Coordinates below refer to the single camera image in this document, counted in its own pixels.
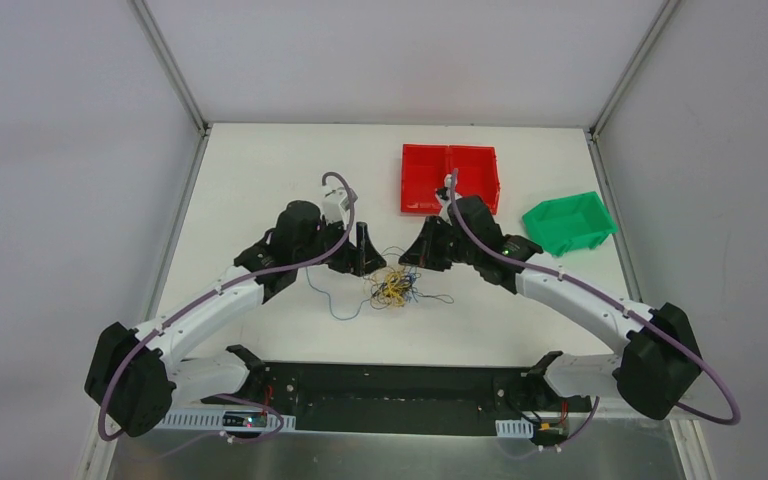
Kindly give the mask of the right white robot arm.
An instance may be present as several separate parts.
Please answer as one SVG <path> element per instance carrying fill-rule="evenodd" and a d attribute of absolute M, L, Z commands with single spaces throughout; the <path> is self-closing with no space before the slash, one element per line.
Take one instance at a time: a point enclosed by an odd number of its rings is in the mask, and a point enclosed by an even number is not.
<path fill-rule="evenodd" d="M 533 241 L 503 233 L 476 196 L 427 217 L 399 259 L 439 272 L 468 265 L 486 282 L 549 307 L 609 348 L 601 355 L 546 354 L 527 384 L 536 407 L 550 410 L 572 396 L 606 396 L 650 419 L 665 419 L 702 372 L 687 314 L 671 303 L 654 308 L 605 293 L 551 261 Z"/>

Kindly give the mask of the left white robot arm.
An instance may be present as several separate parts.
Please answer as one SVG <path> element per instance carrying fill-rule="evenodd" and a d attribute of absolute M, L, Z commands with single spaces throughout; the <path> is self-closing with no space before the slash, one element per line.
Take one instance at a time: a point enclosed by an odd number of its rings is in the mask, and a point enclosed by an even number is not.
<path fill-rule="evenodd" d="M 136 437 L 179 405 L 218 394 L 230 394 L 241 404 L 257 402 L 265 378 L 256 371 L 261 361 L 249 350 L 233 345 L 213 357 L 189 354 L 292 285 L 301 269 L 325 265 L 365 277 L 384 268 L 387 262 L 371 244 L 365 223 L 356 223 L 356 239 L 349 239 L 350 215 L 342 204 L 325 215 L 311 202 L 292 201 L 275 226 L 195 299 L 135 327 L 115 322 L 104 329 L 84 384 L 101 416 Z"/>

